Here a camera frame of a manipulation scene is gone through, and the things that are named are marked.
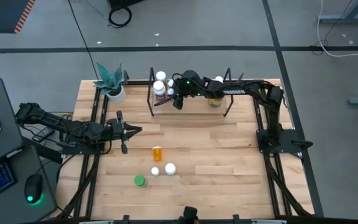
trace computer mouse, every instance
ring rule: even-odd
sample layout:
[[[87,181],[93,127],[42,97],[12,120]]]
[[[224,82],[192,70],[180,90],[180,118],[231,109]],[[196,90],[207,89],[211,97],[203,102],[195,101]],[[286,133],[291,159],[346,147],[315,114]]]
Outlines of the computer mouse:
[[[27,178],[24,186],[24,198],[28,203],[38,202],[42,194],[42,176],[33,174]]]

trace green cap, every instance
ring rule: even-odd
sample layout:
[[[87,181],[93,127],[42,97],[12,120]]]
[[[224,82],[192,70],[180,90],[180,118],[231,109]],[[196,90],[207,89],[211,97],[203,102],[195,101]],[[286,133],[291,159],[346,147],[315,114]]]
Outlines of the green cap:
[[[135,184],[138,187],[143,187],[146,184],[146,178],[143,175],[135,176]]]

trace white cap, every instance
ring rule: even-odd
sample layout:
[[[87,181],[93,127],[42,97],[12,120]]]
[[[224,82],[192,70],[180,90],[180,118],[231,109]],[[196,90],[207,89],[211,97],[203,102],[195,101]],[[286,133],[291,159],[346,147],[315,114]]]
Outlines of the white cap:
[[[175,165],[173,165],[173,163],[168,163],[168,164],[165,166],[165,172],[166,172],[168,175],[173,175],[173,174],[175,174],[176,171],[177,171],[177,168],[175,167]]]
[[[161,81],[155,81],[153,84],[154,90],[162,90],[164,88],[164,83]]]
[[[173,92],[174,92],[175,90],[173,89],[173,88],[170,88],[169,90],[168,90],[168,95],[170,96],[170,95],[173,95]]]
[[[215,81],[223,83],[223,78],[221,76],[215,77]]]
[[[169,81],[168,81],[168,86],[169,86],[169,87],[172,87],[172,86],[173,86],[173,80],[169,80]]]
[[[159,171],[158,167],[153,167],[152,168],[152,174],[153,175],[160,175],[160,171]]]
[[[157,72],[157,74],[155,74],[155,77],[157,78],[157,80],[165,80],[167,75],[165,74],[165,72],[163,71],[159,71]]]

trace wooden table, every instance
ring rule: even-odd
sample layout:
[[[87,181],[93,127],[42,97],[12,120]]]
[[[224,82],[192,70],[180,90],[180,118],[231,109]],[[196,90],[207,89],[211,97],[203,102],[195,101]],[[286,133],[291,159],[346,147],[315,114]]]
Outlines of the wooden table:
[[[279,79],[267,81],[280,85]],[[200,219],[232,219],[233,214],[239,214],[240,218],[273,218],[250,96],[235,96],[226,118],[222,114],[204,114],[198,109],[206,108],[204,106],[194,107],[194,112],[152,117],[146,103],[147,86],[125,86],[125,91],[125,102],[109,103],[106,120],[115,118],[116,111],[122,110],[124,120],[142,126],[143,131],[128,142],[128,154],[123,155],[121,142],[114,141],[111,152],[101,157],[93,220],[122,220],[123,215],[130,215],[131,220],[177,219],[186,205],[196,207]],[[82,81],[74,119],[90,120],[94,94],[93,82]],[[97,121],[103,97],[100,100]],[[202,100],[201,105],[208,104],[207,99],[197,100]],[[285,129],[292,127],[289,112],[283,105],[280,122]],[[163,147],[163,161],[154,161],[154,146]],[[301,161],[291,154],[281,154],[281,158],[288,188],[302,206],[313,213]],[[75,156],[61,170],[57,186],[60,207],[69,202],[78,188],[82,161],[83,156]],[[177,167],[174,176],[164,173],[168,162]],[[153,166],[157,166],[162,175],[152,176]],[[146,176],[146,188],[135,186],[134,176],[139,174]],[[280,211],[284,214],[281,193],[278,187],[276,189]],[[87,192],[83,198],[82,215]]]

